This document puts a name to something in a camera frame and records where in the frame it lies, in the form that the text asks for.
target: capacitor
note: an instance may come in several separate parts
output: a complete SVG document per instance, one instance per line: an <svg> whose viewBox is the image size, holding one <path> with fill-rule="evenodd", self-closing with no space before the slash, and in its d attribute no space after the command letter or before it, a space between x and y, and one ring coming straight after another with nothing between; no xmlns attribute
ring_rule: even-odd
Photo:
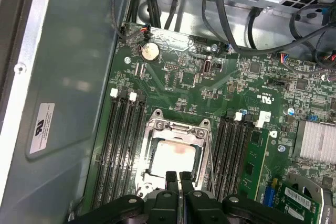
<svg viewBox="0 0 336 224"><path fill-rule="evenodd" d="M294 110L293 108L289 108L289 109L287 110L287 114L289 114L289 115L294 115L294 114L295 114L295 110Z"/></svg>
<svg viewBox="0 0 336 224"><path fill-rule="evenodd" d="M142 58L147 62L154 62L159 58L160 48L153 42L148 42L141 48Z"/></svg>

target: sticker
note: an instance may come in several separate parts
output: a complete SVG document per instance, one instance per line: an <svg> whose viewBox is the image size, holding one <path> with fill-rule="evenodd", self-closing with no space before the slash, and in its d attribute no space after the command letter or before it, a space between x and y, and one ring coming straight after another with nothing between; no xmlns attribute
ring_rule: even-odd
<svg viewBox="0 0 336 224"><path fill-rule="evenodd" d="M46 148L54 107L54 103L41 103L38 110L32 145L30 146L30 154Z"/></svg>
<svg viewBox="0 0 336 224"><path fill-rule="evenodd" d="M311 202L305 198L303 198L302 196L300 196L299 194L297 194L296 192L294 192L293 190L289 189L288 187L286 187L285 189L285 194L295 200L297 203L303 205L304 207L306 207L308 210L310 210L310 206L311 206Z"/></svg>
<svg viewBox="0 0 336 224"><path fill-rule="evenodd" d="M264 121L265 123L269 123L271 120L271 115L272 115L271 112L261 111L259 120Z"/></svg>
<svg viewBox="0 0 336 224"><path fill-rule="evenodd" d="M305 220L304 217L291 207L288 207L288 213L299 220Z"/></svg>
<svg viewBox="0 0 336 224"><path fill-rule="evenodd" d="M264 123L269 123L271 120L271 112L267 111L261 111L259 115L259 119L256 123L256 127L262 128L264 126Z"/></svg>

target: heatsink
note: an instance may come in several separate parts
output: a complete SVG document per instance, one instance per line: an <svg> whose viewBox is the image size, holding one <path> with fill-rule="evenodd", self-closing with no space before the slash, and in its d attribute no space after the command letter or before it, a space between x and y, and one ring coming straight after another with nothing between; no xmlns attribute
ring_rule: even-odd
<svg viewBox="0 0 336 224"><path fill-rule="evenodd" d="M300 121L294 156L336 164L336 127Z"/></svg>

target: white slot latch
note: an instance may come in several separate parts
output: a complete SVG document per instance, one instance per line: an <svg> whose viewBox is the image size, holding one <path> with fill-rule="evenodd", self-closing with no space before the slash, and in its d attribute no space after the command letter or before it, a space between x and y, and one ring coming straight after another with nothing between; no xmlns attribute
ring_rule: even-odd
<svg viewBox="0 0 336 224"><path fill-rule="evenodd" d="M242 114L242 113L240 113L240 112L236 112L234 121L241 121L241 120L242 120L242 117L243 117L243 114Z"/></svg>
<svg viewBox="0 0 336 224"><path fill-rule="evenodd" d="M118 96L118 89L112 88L110 96L113 97L113 98L117 98L117 96Z"/></svg>
<svg viewBox="0 0 336 224"><path fill-rule="evenodd" d="M131 92L130 93L130 101L135 102L137 100L137 93Z"/></svg>

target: screw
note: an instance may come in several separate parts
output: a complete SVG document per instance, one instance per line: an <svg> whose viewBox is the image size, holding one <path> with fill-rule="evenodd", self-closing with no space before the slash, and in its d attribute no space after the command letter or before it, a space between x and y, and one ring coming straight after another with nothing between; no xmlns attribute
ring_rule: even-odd
<svg viewBox="0 0 336 224"><path fill-rule="evenodd" d="M233 203L238 203L238 202L239 202L239 199L236 198L236 197L230 197L229 200L230 200L231 202L233 202Z"/></svg>
<svg viewBox="0 0 336 224"><path fill-rule="evenodd" d="M17 74L21 74L26 72L27 68L26 65L24 65L23 63L18 63L14 66L14 72Z"/></svg>
<svg viewBox="0 0 336 224"><path fill-rule="evenodd" d="M196 191L196 192L194 192L193 194L194 194L195 197L200 197L200 196L202 196L202 193L199 192L199 191Z"/></svg>
<svg viewBox="0 0 336 224"><path fill-rule="evenodd" d="M216 52L217 49L218 49L218 45L217 45L217 44L212 44L212 45L211 45L211 50L212 50L213 52Z"/></svg>
<svg viewBox="0 0 336 224"><path fill-rule="evenodd" d="M205 133L202 130L197 131L197 136L198 137L204 137Z"/></svg>
<svg viewBox="0 0 336 224"><path fill-rule="evenodd" d="M156 123L156 127L157 127L158 129L163 129L163 122L157 122L157 123Z"/></svg>
<svg viewBox="0 0 336 224"><path fill-rule="evenodd" d="M126 64L131 63L131 58L130 58L130 57L125 57L124 62L125 62Z"/></svg>
<svg viewBox="0 0 336 224"><path fill-rule="evenodd" d="M286 147L285 146L283 146L283 145L279 145L278 146L278 151L279 152L284 152L286 150Z"/></svg>

